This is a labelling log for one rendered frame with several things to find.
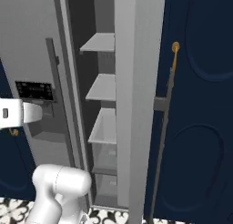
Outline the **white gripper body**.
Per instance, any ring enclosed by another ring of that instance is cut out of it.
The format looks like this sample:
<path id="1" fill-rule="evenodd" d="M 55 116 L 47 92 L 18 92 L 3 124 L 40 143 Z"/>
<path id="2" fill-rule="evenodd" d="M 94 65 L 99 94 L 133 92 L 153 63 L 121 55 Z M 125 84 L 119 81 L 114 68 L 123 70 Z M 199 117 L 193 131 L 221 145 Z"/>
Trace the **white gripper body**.
<path id="1" fill-rule="evenodd" d="M 43 109 L 36 104 L 23 103 L 23 120 L 25 124 L 40 121 L 43 118 Z"/>

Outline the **grey fridge door with dispenser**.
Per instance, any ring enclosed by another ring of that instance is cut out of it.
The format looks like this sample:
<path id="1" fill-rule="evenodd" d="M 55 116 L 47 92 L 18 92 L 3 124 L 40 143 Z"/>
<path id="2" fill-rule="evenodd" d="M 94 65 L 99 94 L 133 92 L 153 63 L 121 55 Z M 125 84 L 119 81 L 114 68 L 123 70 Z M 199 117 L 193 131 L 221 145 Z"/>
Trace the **grey fridge door with dispenser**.
<path id="1" fill-rule="evenodd" d="M 0 58 L 13 96 L 19 97 L 18 81 L 48 83 L 55 88 L 46 38 L 52 37 L 59 57 L 59 76 L 66 119 L 75 160 L 74 168 L 85 167 L 80 144 L 72 89 L 70 87 L 66 38 L 60 0 L 0 0 Z M 44 118 L 24 126 L 35 163 L 69 166 L 65 133 L 56 103 L 44 108 Z"/>

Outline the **tall navy cupboard door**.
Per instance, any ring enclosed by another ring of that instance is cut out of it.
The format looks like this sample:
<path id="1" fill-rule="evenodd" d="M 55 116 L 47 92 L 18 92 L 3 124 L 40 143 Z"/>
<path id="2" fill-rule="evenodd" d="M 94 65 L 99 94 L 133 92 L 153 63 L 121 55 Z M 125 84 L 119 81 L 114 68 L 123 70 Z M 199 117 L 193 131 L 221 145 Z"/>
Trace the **tall navy cupboard door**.
<path id="1" fill-rule="evenodd" d="M 233 0 L 166 0 L 157 97 L 167 96 L 179 42 L 153 218 L 233 224 Z M 153 116 L 149 218 L 163 112 Z"/>

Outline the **grey fridge body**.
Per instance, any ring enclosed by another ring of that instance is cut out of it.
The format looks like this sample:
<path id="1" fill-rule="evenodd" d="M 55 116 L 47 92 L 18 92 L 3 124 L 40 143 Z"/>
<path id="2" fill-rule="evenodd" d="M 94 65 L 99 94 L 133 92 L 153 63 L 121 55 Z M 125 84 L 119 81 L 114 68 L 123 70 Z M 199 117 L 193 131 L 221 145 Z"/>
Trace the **grey fridge body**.
<path id="1" fill-rule="evenodd" d="M 66 55 L 72 99 L 82 148 L 85 169 L 92 178 L 88 201 L 92 206 L 117 210 L 117 207 L 95 205 L 96 180 L 93 173 L 94 157 L 88 142 L 101 108 L 116 111 L 117 130 L 117 86 L 116 100 L 86 100 L 86 95 L 99 74 L 116 75 L 116 41 L 114 52 L 81 52 L 80 47 L 95 33 L 115 33 L 115 0 L 60 0 L 62 26 L 66 38 Z"/>

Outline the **plain grey fridge door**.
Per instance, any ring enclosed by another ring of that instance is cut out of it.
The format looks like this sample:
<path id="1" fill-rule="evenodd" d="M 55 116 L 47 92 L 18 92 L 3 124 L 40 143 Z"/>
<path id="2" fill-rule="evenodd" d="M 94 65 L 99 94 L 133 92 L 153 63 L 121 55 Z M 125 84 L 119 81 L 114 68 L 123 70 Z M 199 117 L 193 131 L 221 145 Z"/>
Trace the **plain grey fridge door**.
<path id="1" fill-rule="evenodd" d="M 141 224 L 165 0 L 115 0 L 117 204 Z"/>

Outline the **wide grey fridge shelf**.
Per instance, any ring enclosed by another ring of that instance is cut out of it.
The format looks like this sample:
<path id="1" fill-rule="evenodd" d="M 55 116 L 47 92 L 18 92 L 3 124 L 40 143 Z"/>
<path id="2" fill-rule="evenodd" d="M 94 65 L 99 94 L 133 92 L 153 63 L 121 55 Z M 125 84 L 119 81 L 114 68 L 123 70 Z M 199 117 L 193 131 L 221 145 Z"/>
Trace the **wide grey fridge shelf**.
<path id="1" fill-rule="evenodd" d="M 86 95 L 86 100 L 116 100 L 116 76 L 99 74 Z"/>

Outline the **small grey fridge shelf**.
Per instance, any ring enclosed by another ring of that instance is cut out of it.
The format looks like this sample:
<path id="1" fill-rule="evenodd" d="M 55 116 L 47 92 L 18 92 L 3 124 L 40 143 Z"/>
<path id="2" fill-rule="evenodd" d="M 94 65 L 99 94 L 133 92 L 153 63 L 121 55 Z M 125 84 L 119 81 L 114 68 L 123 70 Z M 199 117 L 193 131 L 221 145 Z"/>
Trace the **small grey fridge shelf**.
<path id="1" fill-rule="evenodd" d="M 81 52 L 114 52 L 114 33 L 95 33 L 80 47 Z"/>

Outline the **small navy cupboard door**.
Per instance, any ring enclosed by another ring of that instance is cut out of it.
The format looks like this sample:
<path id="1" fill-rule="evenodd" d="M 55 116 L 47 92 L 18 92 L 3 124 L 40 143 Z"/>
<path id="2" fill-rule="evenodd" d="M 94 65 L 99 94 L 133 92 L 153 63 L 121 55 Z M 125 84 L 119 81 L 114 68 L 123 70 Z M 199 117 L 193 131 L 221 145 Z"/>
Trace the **small navy cupboard door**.
<path id="1" fill-rule="evenodd" d="M 15 129 L 17 137 L 8 128 L 0 130 L 0 198 L 34 201 L 35 161 L 24 129 Z"/>

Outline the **low clear fridge drawer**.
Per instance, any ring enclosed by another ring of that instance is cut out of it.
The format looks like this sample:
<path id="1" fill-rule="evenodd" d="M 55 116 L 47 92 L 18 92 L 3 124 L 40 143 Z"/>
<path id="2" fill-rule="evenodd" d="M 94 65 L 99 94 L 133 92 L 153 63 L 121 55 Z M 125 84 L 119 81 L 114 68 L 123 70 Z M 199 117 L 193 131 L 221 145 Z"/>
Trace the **low clear fridge drawer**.
<path id="1" fill-rule="evenodd" d="M 109 170 L 94 168 L 96 180 L 95 205 L 117 207 L 117 174 Z"/>

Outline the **tall clear fridge drawer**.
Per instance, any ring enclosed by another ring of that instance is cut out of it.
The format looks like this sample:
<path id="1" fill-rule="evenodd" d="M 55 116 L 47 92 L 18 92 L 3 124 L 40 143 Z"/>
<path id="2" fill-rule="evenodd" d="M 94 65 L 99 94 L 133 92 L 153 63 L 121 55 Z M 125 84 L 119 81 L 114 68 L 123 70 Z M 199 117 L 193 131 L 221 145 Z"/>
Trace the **tall clear fridge drawer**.
<path id="1" fill-rule="evenodd" d="M 116 111 L 101 108 L 88 139 L 92 145 L 95 173 L 115 175 L 117 173 Z"/>

